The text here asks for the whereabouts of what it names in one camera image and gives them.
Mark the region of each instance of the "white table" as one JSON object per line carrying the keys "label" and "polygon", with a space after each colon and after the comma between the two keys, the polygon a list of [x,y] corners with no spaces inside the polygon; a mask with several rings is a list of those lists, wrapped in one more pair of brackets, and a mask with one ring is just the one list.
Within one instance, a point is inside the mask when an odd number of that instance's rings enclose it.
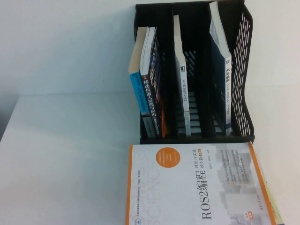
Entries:
{"label": "white table", "polygon": [[[246,95],[269,187],[284,222],[298,225],[299,87]],[[138,143],[133,93],[21,97],[0,143],[0,224],[123,225]]]}
{"label": "white table", "polygon": [[0,225],[123,225],[133,93],[21,97],[0,143]]}

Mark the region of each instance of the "orange stripe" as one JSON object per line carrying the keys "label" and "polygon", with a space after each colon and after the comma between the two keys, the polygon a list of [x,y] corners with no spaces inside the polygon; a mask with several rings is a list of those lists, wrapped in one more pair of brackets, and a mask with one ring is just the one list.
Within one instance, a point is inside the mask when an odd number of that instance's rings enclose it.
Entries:
{"label": "orange stripe", "polygon": [[126,221],[125,221],[125,225],[129,225],[131,170],[132,170],[132,145],[130,146],[130,150],[129,150],[128,182],[127,182],[127,204],[126,204]]}
{"label": "orange stripe", "polygon": [[267,209],[268,209],[269,217],[270,217],[270,220],[271,220],[271,224],[276,225],[276,221],[275,221],[273,210],[272,210],[272,207],[271,207],[271,203],[270,203],[270,200],[269,200],[269,197],[268,197],[267,189],[266,189],[266,187],[264,185],[264,182],[263,182],[263,176],[261,174],[261,170],[259,169],[253,146],[252,146],[251,142],[249,142],[248,145],[249,145],[249,148],[250,148],[250,153],[251,153],[251,156],[252,156],[254,167],[255,167],[255,170],[256,170],[256,173],[257,173],[257,176],[258,176],[258,180],[259,180],[259,183],[260,183],[261,188],[262,188],[263,198],[264,198],[264,201],[266,202],[266,205],[267,205]]}

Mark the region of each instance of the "logo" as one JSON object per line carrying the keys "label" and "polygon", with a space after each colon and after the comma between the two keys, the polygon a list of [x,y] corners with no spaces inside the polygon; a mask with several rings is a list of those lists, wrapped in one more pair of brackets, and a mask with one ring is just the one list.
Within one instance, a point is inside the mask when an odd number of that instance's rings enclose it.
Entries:
{"label": "logo", "polygon": [[141,225],[142,221],[140,218],[135,219],[135,225]]}
{"label": "logo", "polygon": [[253,213],[251,211],[245,212],[245,219],[253,219]]}
{"label": "logo", "polygon": [[180,154],[174,148],[165,147],[156,154],[157,163],[164,168],[172,168],[180,162]]}

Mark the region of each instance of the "orange circle label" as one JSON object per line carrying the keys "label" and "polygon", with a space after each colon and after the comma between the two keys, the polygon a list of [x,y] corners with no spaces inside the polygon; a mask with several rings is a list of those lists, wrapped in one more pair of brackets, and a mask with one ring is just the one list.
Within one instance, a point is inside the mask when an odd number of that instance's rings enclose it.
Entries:
{"label": "orange circle label", "polygon": [[180,154],[174,148],[162,148],[156,154],[156,161],[162,167],[172,168],[180,162]]}

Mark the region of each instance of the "black plastic file holder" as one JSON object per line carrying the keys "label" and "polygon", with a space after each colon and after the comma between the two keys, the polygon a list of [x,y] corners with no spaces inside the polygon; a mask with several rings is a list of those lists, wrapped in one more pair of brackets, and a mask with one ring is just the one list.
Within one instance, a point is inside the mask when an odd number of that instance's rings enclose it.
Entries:
{"label": "black plastic file holder", "polygon": [[[232,129],[230,136],[216,134],[210,110],[210,59],[206,57],[210,46],[210,1],[136,5],[134,31],[141,26],[156,26],[158,41],[163,52],[162,86],[165,115],[170,135],[164,139],[148,139],[141,120],[141,144],[171,143],[244,143],[254,141],[254,127],[245,102],[245,83],[252,37],[252,16],[244,0],[220,1],[219,12],[229,50],[232,54]],[[195,56],[195,67],[188,73],[188,89],[196,94],[201,135],[178,135],[176,121],[176,68],[174,52],[173,15],[180,15],[183,51]]]}

